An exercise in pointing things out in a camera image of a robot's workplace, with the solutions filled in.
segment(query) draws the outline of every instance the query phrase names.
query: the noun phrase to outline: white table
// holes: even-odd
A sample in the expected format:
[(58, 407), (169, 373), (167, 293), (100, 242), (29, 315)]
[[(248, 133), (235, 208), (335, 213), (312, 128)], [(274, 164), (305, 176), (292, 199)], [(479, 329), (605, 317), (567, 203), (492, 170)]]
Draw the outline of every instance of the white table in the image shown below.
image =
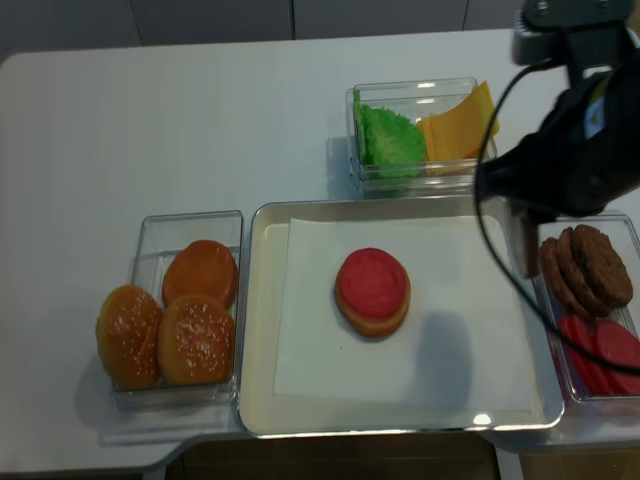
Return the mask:
[[(105, 430), (169, 421), (113, 416), (96, 356), (95, 318), (129, 278), (144, 217), (240, 209), (249, 222), (267, 202), (352, 197), (347, 88), (474, 76), (497, 97), (517, 71), (509, 50), (503, 30), (30, 54), (2, 65), (0, 473), (149, 468), (184, 446), (104, 442)], [(518, 86), (500, 151), (538, 126), (563, 86), (560, 71)], [(620, 202), (636, 225), (638, 198)], [(203, 425), (189, 442), (240, 435), (228, 408), (178, 420)], [(587, 437), (555, 433), (562, 425), (540, 442), (591, 441), (594, 431), (640, 442), (631, 427), (598, 425)]]

